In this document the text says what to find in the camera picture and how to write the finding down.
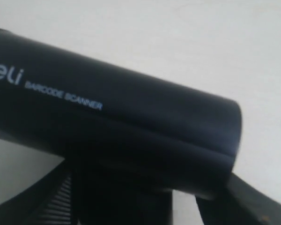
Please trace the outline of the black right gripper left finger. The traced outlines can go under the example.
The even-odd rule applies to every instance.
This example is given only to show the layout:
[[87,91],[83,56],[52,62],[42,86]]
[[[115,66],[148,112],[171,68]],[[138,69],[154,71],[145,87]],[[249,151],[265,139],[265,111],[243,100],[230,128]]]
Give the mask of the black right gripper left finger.
[[0,204],[0,225],[71,225],[72,174],[66,161]]

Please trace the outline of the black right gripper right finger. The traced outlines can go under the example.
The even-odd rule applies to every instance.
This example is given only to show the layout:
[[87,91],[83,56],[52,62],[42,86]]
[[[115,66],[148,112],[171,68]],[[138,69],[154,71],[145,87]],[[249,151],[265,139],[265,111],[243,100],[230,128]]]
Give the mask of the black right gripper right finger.
[[281,203],[235,174],[215,199],[196,203],[205,225],[281,225]]

